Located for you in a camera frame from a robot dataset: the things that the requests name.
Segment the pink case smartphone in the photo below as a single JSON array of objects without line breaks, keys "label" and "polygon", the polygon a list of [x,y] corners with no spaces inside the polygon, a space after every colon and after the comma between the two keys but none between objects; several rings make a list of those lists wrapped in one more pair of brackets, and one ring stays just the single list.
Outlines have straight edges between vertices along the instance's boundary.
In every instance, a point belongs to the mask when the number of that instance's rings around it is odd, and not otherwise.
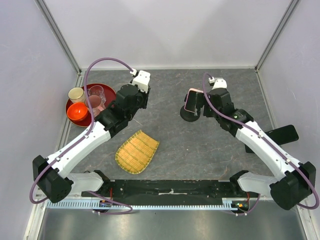
[{"label": "pink case smartphone", "polygon": [[190,88],[185,98],[184,109],[187,112],[197,113],[204,105],[204,92]]}]

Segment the black round-base clamp phone stand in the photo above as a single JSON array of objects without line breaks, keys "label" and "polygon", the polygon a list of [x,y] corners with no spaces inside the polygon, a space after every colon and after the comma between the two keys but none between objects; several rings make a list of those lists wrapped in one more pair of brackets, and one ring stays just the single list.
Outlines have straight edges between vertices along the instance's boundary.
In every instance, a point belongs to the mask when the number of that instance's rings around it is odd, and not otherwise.
[{"label": "black round-base clamp phone stand", "polygon": [[184,106],[180,108],[180,117],[186,122],[195,122],[200,118],[198,114],[185,110]]}]

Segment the black smartphone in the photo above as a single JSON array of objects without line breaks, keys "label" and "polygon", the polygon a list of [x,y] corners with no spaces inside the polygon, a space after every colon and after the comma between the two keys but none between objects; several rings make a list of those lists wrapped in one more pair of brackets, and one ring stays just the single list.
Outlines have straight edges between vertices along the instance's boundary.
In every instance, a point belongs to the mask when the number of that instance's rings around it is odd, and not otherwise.
[{"label": "black smartphone", "polygon": [[265,132],[277,145],[285,145],[299,140],[299,135],[294,125],[286,125]]}]

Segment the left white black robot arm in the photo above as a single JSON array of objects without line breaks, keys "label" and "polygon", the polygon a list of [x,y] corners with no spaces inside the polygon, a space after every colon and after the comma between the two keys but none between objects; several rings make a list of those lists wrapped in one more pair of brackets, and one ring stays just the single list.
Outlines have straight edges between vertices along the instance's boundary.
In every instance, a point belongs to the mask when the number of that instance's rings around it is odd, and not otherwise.
[{"label": "left white black robot arm", "polygon": [[146,109],[150,86],[123,85],[109,106],[95,117],[93,125],[61,150],[32,161],[33,179],[52,203],[63,200],[76,185],[70,173],[90,152],[128,126],[139,109]]}]

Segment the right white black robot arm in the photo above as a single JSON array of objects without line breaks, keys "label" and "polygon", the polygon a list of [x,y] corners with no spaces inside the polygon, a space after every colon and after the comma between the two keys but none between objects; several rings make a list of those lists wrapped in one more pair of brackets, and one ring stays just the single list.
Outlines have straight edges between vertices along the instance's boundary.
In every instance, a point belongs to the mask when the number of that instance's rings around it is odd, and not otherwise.
[{"label": "right white black robot arm", "polygon": [[204,109],[204,116],[215,118],[220,127],[248,146],[270,169],[272,176],[247,170],[235,175],[229,191],[235,197],[253,192],[271,197],[279,207],[290,210],[298,205],[315,210],[320,198],[315,189],[316,167],[302,163],[284,151],[243,109],[236,109],[226,88],[213,88],[205,93],[195,92],[195,111]]}]

